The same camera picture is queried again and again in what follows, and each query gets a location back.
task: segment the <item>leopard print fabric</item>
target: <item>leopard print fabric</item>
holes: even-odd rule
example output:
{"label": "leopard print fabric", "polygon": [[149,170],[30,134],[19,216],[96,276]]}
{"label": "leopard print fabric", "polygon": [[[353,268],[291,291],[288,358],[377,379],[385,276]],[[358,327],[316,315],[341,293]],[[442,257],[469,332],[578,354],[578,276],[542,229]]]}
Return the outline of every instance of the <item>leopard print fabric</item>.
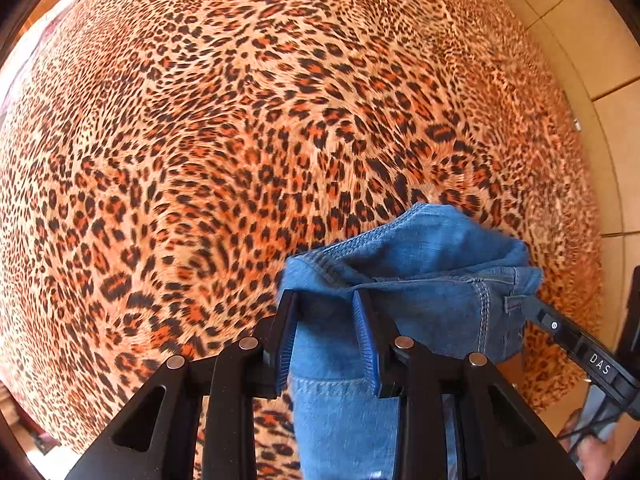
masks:
{"label": "leopard print fabric", "polygon": [[[2,373],[82,451],[169,355],[273,312],[287,256],[417,201],[526,241],[598,328],[580,139],[500,0],[81,0],[0,132]],[[540,410],[580,371],[526,348]],[[261,477],[300,478],[290,399],[255,411]]]}

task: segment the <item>denim jacket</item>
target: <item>denim jacket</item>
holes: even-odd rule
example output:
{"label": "denim jacket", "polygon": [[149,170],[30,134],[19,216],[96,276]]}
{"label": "denim jacket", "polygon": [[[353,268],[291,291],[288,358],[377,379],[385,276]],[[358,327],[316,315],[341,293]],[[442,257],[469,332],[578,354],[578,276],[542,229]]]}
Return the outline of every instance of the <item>denim jacket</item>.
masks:
{"label": "denim jacket", "polygon": [[[305,480],[392,477],[399,401],[377,399],[364,379],[351,311],[355,290],[366,288],[401,334],[432,351],[457,358],[479,351],[498,363],[520,351],[520,303],[542,280],[527,261],[523,242],[451,206],[429,204],[289,258],[281,290],[303,291],[290,386]],[[449,455],[451,473],[454,451]]]}

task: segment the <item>tiled floor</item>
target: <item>tiled floor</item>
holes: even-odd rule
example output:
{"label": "tiled floor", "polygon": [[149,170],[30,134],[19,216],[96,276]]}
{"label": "tiled floor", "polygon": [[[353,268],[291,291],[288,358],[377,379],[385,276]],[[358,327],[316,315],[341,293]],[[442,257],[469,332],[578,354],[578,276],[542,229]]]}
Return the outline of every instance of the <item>tiled floor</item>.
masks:
{"label": "tiled floor", "polygon": [[66,447],[55,447],[43,455],[33,443],[31,435],[20,424],[12,427],[18,444],[46,480],[64,480],[78,461],[79,455]]}
{"label": "tiled floor", "polygon": [[[601,215],[605,309],[599,337],[613,347],[640,265],[640,46],[608,0],[504,1],[540,45],[582,128]],[[543,413],[552,430],[581,405],[585,391],[580,384]],[[623,426],[627,434],[638,427],[629,420]],[[624,449],[628,440],[620,440]]]}

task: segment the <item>metal pin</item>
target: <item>metal pin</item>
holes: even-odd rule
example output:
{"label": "metal pin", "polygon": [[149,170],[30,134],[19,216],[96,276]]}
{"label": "metal pin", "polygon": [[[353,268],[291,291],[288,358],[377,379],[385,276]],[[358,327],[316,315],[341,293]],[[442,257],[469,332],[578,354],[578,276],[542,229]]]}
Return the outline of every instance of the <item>metal pin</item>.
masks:
{"label": "metal pin", "polygon": [[240,340],[240,348],[242,350],[253,350],[258,346],[258,340],[255,337],[243,337]]}
{"label": "metal pin", "polygon": [[402,350],[408,350],[414,345],[414,340],[405,335],[399,335],[396,337],[394,344]]}
{"label": "metal pin", "polygon": [[484,366],[486,364],[486,356],[480,352],[469,354],[469,362],[473,366]]}
{"label": "metal pin", "polygon": [[177,370],[178,368],[182,368],[184,365],[184,357],[181,355],[172,355],[166,360],[166,367],[169,370]]}

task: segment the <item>black gripper frame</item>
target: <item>black gripper frame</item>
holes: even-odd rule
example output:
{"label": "black gripper frame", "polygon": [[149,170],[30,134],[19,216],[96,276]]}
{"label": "black gripper frame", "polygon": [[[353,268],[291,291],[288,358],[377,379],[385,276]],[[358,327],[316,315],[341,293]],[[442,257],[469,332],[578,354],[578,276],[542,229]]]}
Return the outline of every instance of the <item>black gripper frame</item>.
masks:
{"label": "black gripper frame", "polygon": [[286,384],[297,294],[261,319],[254,348],[240,341],[215,357],[162,364],[82,455],[66,480],[192,480],[202,399],[209,396],[203,480],[255,480],[252,399]]}
{"label": "black gripper frame", "polygon": [[464,359],[446,357],[417,341],[399,348],[395,322],[373,307],[366,290],[356,294],[377,355],[375,393],[400,397],[393,480],[447,479],[445,394],[454,398],[459,480],[584,480],[491,361],[473,353]]}
{"label": "black gripper frame", "polygon": [[522,313],[547,332],[569,358],[587,372],[591,382],[619,406],[620,413],[627,412],[634,420],[640,420],[640,381],[604,345],[538,298],[525,299]]}

